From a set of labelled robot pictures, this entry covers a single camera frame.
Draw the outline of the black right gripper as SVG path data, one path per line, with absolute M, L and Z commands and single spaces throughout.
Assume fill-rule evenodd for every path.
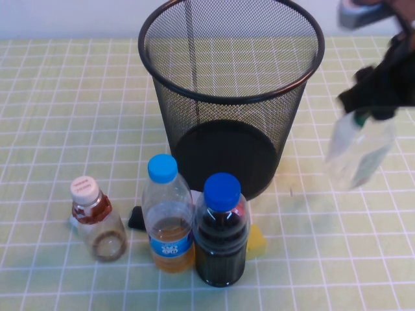
M 372 117 L 386 121 L 397 108 L 414 107 L 414 33 L 401 32 L 390 41 L 381 63 L 359 69 L 355 85 L 338 99 L 345 112 L 372 109 Z

